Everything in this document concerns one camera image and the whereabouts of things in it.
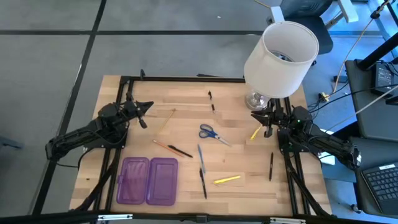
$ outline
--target black keyboard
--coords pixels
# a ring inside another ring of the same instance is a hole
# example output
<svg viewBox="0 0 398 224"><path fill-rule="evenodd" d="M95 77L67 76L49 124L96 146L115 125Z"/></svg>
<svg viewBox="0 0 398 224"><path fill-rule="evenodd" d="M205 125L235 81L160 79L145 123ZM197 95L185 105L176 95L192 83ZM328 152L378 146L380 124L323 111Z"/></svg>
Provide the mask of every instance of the black keyboard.
<svg viewBox="0 0 398 224"><path fill-rule="evenodd" d="M398 162L362 171L382 213L398 215Z"/></svg>

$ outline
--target black pen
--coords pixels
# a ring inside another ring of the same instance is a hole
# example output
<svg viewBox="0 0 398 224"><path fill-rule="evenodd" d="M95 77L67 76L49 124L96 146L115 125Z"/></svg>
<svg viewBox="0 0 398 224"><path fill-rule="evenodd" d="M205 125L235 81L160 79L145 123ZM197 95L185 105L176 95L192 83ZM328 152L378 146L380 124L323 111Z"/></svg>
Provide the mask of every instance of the black pen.
<svg viewBox="0 0 398 224"><path fill-rule="evenodd" d="M269 164L269 181L272 180L272 166L274 166L274 153L271 153L271 163Z"/></svg>
<svg viewBox="0 0 398 224"><path fill-rule="evenodd" d="M181 152L182 154L184 154L184 155L186 155L186 156L188 156L188 157L193 158L193 156L189 155L188 153L186 153L186 152L184 152L184 151L182 151L182 150L177 149L175 146L172 146L172 145L167 145L167 146L170 147L171 149L176 150L177 152Z"/></svg>
<svg viewBox="0 0 398 224"><path fill-rule="evenodd" d="M211 102L211 109L213 110L213 113L215 113L215 108L214 108L214 104L213 104L213 96L211 95L211 91L209 90L209 92L207 93L210 96L210 102Z"/></svg>
<svg viewBox="0 0 398 224"><path fill-rule="evenodd" d="M205 194L205 199L207 199L205 179L203 178L203 170L201 168L199 170L199 175L200 175L200 178L201 178L201 185L203 187L203 193Z"/></svg>

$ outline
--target scissors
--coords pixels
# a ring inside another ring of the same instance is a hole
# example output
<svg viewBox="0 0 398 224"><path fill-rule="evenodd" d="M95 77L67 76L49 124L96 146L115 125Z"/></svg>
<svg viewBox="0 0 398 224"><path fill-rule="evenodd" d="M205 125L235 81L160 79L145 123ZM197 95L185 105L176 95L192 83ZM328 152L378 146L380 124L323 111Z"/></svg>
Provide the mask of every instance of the scissors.
<svg viewBox="0 0 398 224"><path fill-rule="evenodd" d="M214 132L214 129L207 124L201 124L200 125L200 129L201 131L199 132L199 137L201 138L215 138L219 141L221 141L222 143L226 144L227 146L231 146L227 141L225 141L223 138L219 137L217 133Z"/></svg>

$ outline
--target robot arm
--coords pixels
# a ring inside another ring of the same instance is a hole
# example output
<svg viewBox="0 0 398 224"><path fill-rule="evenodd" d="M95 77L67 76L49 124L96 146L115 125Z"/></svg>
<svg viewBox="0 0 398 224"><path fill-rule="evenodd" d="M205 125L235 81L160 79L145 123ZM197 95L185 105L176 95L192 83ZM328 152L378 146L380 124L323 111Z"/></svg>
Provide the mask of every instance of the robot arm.
<svg viewBox="0 0 398 224"><path fill-rule="evenodd" d="M268 107L262 111L252 111L252 117L256 118L268 130L264 137L272 135L272 125L278 125L279 148L283 152L328 152L334 155L349 169L357 169L361 163L361 153L355 145L348 141L340 140L332 135L324 133L312 122L312 115L302 106L295 107L290 116L287 116L283 108L274 107L270 100Z"/></svg>
<svg viewBox="0 0 398 224"><path fill-rule="evenodd" d="M129 120L138 118L141 127L147 127L142 117L153 104L153 101L145 103L134 101L127 94L127 100L122 105L116 103L105 105L98 112L98 117L90 121L87 126L51 139L45 146L47 159L58 161L69 151L82 145L118 146L126 138Z"/></svg>

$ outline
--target purple plastic case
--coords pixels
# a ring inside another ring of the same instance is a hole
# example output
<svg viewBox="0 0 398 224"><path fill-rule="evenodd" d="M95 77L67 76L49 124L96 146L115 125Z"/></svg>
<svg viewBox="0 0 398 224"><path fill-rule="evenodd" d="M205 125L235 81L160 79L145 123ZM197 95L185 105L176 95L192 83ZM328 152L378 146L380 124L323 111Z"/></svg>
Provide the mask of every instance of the purple plastic case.
<svg viewBox="0 0 398 224"><path fill-rule="evenodd" d="M148 205L173 205L177 194L178 161L174 158L150 160L147 187Z"/></svg>
<svg viewBox="0 0 398 224"><path fill-rule="evenodd" d="M123 160L121 175L118 177L117 203L130 205L144 203L148 171L148 158L127 157Z"/></svg>

